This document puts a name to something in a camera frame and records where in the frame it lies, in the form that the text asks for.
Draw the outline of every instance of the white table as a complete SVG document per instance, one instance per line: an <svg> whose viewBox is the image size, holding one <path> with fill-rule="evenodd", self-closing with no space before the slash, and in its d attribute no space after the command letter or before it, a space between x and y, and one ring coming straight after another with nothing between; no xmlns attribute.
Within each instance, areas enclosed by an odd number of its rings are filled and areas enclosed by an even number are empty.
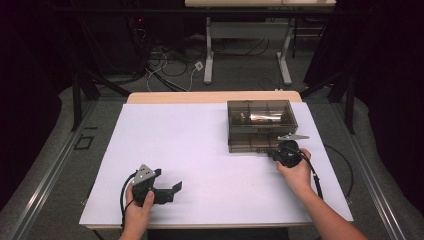
<svg viewBox="0 0 424 240"><path fill-rule="evenodd" d="M335 5L335 0L185 0L186 7L326 7ZM281 52L277 60L285 85L291 85L286 63L287 51L293 32L291 19L286 22L211 22L206 18L206 64L204 83L212 83L213 38L281 39Z"/></svg>
<svg viewBox="0 0 424 240"><path fill-rule="evenodd" d="M298 142L312 153L324 199L342 217L353 221L308 106L296 94L193 92L130 96L129 102L146 103L123 106L80 224L91 229L120 228L122 185L143 163L162 169L156 188L183 182L174 202L153 207L150 229L310 224L305 208L273 161L256 153L228 152L226 100L240 100L242 96L251 100L294 99L291 103L299 125L297 133L310 136ZM172 101L172 96L177 96L180 103L161 103ZM203 103L193 103L196 98Z"/></svg>

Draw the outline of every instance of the white tabletop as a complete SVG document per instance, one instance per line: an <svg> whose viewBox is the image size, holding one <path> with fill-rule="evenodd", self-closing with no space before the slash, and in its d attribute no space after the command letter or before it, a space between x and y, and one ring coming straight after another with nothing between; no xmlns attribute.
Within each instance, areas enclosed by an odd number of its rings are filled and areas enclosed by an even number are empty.
<svg viewBox="0 0 424 240"><path fill-rule="evenodd" d="M186 7L333 6L336 0L185 0Z"/></svg>
<svg viewBox="0 0 424 240"><path fill-rule="evenodd" d="M310 136L298 143L312 153L325 201L353 221L308 106L291 104L297 134ZM311 223L266 155L229 153L226 103L190 103L123 106L80 224L119 228L122 185L143 163L162 169L156 188L183 182L174 202L153 207L151 229Z"/></svg>

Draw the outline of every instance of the gray translucent container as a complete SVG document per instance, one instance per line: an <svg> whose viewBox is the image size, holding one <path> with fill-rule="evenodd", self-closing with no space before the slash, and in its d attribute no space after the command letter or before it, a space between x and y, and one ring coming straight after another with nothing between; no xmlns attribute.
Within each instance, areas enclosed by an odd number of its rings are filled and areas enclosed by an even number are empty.
<svg viewBox="0 0 424 240"><path fill-rule="evenodd" d="M267 152L277 149L279 136L297 131L288 100L228 101L230 152Z"/></svg>

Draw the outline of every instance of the person's right hand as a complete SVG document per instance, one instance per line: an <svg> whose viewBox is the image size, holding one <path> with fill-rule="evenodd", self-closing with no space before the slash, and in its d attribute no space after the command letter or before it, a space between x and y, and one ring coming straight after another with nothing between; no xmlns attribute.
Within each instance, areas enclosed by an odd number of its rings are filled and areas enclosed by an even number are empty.
<svg viewBox="0 0 424 240"><path fill-rule="evenodd" d="M142 207L139 207L134 202L132 193L133 186L129 184L125 192L127 200L127 208L125 210L125 227L120 240L135 240L141 239L146 231L150 220L150 209L153 207L155 194L152 191L147 193L146 199Z"/></svg>
<svg viewBox="0 0 424 240"><path fill-rule="evenodd" d="M311 153L308 150L301 148L300 151L311 159ZM311 187L311 169L306 161L302 160L292 168L283 166L279 161L276 161L276 163L277 170L284 176L287 185L297 196L313 191Z"/></svg>

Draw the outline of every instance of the wrist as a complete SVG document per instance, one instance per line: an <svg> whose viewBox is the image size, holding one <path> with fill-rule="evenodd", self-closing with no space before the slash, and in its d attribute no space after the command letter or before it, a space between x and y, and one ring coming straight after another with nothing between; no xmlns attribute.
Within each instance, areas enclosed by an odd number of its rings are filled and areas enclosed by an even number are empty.
<svg viewBox="0 0 424 240"><path fill-rule="evenodd" d="M140 240L142 236L143 233L140 233L139 231L131 231L130 229L125 229L124 232L122 232L122 235L119 240Z"/></svg>

